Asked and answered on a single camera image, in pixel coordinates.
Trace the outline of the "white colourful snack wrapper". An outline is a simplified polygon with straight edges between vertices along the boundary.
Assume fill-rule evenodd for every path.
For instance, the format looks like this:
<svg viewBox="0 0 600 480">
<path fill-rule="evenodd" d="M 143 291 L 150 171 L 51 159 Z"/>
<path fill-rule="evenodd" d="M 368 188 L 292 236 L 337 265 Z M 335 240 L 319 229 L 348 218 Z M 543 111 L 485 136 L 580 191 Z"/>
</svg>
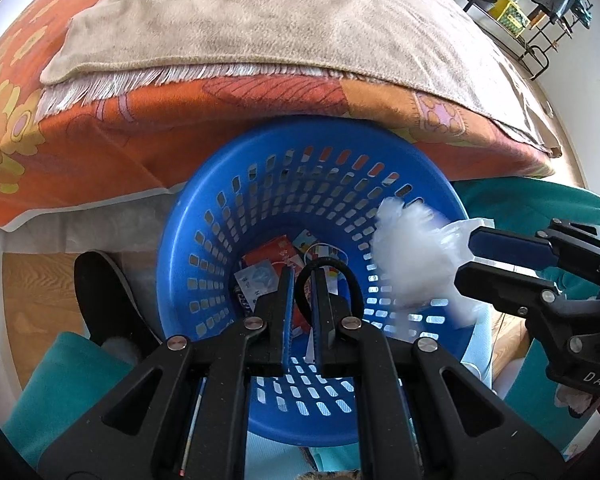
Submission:
<svg viewBox="0 0 600 480">
<path fill-rule="evenodd" d="M 343 264 L 349 263 L 348 255 L 340 248 L 320 242 L 308 230 L 301 231 L 292 241 L 294 248 L 299 253 L 304 263 L 309 263 L 318 258 L 332 258 Z M 327 289 L 331 294 L 339 295 L 340 286 L 344 285 L 346 279 L 336 268 L 325 268 Z"/>
</svg>

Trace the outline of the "white plastic bag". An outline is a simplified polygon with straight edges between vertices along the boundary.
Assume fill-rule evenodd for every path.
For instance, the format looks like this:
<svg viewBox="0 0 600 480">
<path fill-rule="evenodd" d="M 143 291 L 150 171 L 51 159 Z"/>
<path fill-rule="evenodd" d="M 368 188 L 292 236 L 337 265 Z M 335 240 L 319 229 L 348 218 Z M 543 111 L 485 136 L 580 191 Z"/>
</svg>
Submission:
<svg viewBox="0 0 600 480">
<path fill-rule="evenodd" d="M 474 324 L 480 302 L 463 296 L 455 287 L 456 272 L 475 259 L 469 237 L 479 228 L 492 229 L 494 221 L 471 218 L 447 222 L 422 203 L 406 204 L 396 197 L 380 203 L 372 237 L 372 259 L 389 286 L 396 318 L 444 300 L 444 315 L 458 327 Z"/>
</svg>

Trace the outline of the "blue plastic laundry basket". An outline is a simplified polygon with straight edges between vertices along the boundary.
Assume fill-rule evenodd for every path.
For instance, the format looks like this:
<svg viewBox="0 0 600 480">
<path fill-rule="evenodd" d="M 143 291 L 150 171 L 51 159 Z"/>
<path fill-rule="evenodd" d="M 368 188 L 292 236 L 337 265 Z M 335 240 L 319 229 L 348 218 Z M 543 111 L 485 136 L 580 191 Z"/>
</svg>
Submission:
<svg viewBox="0 0 600 480">
<path fill-rule="evenodd" d="M 329 256 L 354 273 L 363 318 L 388 336 L 429 337 L 453 356 L 471 326 L 436 298 L 396 325 L 396 303 L 370 252 L 381 202 L 421 203 L 441 220 L 466 210 L 441 170 L 395 134 L 353 119 L 289 117 L 254 128 L 212 155 L 185 185 L 166 222 L 157 260 L 163 333 L 210 338 L 249 309 L 239 272 Z"/>
</svg>

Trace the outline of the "teal trousers leg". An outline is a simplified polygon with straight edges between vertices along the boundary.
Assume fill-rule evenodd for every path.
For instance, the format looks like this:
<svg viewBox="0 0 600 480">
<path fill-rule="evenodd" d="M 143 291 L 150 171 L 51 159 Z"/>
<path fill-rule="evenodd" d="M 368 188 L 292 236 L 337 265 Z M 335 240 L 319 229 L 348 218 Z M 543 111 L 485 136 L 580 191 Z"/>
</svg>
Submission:
<svg viewBox="0 0 600 480">
<path fill-rule="evenodd" d="M 492 219 L 503 231 L 532 236 L 554 218 L 600 226 L 600 196 L 583 188 L 520 177 L 458 181 L 453 188 L 471 217 Z M 546 377 L 547 365 L 533 341 L 504 400 L 562 451 L 588 420 L 555 405 L 557 385 Z"/>
</svg>

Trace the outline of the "printed paper leaflet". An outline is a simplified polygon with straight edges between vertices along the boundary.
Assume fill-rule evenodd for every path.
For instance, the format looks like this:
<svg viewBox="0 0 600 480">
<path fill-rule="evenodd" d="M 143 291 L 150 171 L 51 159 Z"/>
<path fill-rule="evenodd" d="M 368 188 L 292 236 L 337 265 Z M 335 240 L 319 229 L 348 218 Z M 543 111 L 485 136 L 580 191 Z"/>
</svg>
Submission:
<svg viewBox="0 0 600 480">
<path fill-rule="evenodd" d="M 278 274 L 272 263 L 263 260 L 246 266 L 235 274 L 242 304 L 248 312 L 256 310 L 260 297 L 276 292 L 278 289 Z"/>
</svg>

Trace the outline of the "black shoe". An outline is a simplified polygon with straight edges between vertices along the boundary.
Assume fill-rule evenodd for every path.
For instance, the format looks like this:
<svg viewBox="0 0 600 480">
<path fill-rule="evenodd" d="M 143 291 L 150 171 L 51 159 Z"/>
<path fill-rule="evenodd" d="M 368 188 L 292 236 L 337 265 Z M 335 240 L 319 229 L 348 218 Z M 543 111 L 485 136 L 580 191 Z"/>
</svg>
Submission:
<svg viewBox="0 0 600 480">
<path fill-rule="evenodd" d="M 106 252 L 78 255 L 73 284 L 91 342 L 130 364 L 159 348 L 160 338 L 140 314 L 126 277 Z"/>
</svg>

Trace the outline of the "black metal rack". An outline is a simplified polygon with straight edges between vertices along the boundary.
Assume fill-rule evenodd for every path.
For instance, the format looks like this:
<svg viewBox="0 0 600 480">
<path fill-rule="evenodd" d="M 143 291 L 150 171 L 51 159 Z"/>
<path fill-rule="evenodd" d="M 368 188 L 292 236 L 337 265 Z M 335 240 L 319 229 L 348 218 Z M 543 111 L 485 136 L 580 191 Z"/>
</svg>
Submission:
<svg viewBox="0 0 600 480">
<path fill-rule="evenodd" d="M 488 11 L 493 4 L 467 0 L 464 10 L 478 12 L 477 22 L 483 32 L 531 76 L 538 79 L 550 67 L 550 54 L 558 50 L 559 41 L 573 36 L 573 29 L 591 27 L 593 5 L 590 0 L 514 0 L 530 23 L 520 37 L 514 38 Z"/>
</svg>

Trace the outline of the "yellow crate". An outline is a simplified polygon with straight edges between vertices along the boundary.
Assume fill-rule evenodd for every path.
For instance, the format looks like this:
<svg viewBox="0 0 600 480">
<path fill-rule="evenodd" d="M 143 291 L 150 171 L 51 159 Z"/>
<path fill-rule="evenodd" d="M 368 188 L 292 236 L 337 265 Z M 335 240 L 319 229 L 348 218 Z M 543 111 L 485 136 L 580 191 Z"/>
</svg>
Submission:
<svg viewBox="0 0 600 480">
<path fill-rule="evenodd" d="M 528 16 L 514 0 L 496 0 L 488 13 L 514 38 L 520 37 L 530 23 Z"/>
</svg>

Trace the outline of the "orange floral bedspread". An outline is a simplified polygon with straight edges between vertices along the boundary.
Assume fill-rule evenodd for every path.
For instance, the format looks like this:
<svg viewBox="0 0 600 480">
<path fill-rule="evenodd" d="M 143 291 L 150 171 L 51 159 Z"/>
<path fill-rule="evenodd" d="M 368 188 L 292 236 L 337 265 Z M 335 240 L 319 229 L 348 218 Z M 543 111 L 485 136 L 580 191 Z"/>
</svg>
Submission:
<svg viewBox="0 0 600 480">
<path fill-rule="evenodd" d="M 547 154 L 491 119 L 418 90 L 306 75 L 146 86 L 38 118 L 42 71 L 70 20 L 99 0 L 32 0 L 0 37 L 0 229 L 48 212 L 163 194 L 265 120 L 369 120 L 421 148 L 453 180 L 549 176 Z"/>
</svg>

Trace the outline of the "beige blanket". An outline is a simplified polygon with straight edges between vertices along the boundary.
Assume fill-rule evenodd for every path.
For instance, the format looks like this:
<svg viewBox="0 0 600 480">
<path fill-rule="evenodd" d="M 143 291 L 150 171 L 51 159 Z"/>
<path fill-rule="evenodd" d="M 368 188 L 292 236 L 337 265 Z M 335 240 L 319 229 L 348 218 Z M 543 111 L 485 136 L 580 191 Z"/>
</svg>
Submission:
<svg viewBox="0 0 600 480">
<path fill-rule="evenodd" d="M 382 82 L 456 103 L 557 155 L 515 67 L 454 0 L 99 0 L 69 22 L 36 114 L 224 76 Z"/>
</svg>

